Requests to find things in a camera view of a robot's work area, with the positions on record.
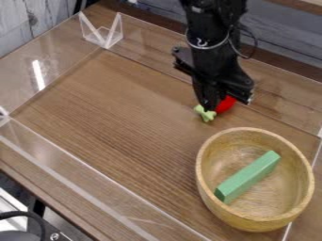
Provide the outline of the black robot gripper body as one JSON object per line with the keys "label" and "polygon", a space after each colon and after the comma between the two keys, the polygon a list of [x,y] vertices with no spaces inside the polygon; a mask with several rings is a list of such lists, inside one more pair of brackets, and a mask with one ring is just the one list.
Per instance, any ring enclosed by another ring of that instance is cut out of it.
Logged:
{"label": "black robot gripper body", "polygon": [[237,57],[228,46],[212,50],[199,50],[192,47],[175,46],[173,67],[201,81],[213,82],[220,91],[220,99],[228,88],[253,90],[253,80],[240,67]]}

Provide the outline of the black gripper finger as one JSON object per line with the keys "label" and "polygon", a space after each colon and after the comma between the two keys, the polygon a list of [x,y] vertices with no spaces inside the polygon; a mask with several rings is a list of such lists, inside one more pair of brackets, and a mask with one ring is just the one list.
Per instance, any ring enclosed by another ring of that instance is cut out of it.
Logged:
{"label": "black gripper finger", "polygon": [[196,76],[192,77],[192,88],[204,112],[213,111],[219,105],[220,91],[213,82],[201,81]]}
{"label": "black gripper finger", "polygon": [[228,88],[225,94],[231,96],[241,104],[249,104],[252,100],[252,90],[251,89],[235,89]]}

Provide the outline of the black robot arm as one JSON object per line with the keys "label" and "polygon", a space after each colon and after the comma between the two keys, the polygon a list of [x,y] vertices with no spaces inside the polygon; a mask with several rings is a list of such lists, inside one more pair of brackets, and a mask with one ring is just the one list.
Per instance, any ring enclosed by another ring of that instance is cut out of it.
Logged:
{"label": "black robot arm", "polygon": [[175,46],[175,68],[191,76],[196,99],[212,111],[227,96],[249,104],[253,80],[239,64],[240,18],[247,0],[180,0],[185,16],[187,46]]}

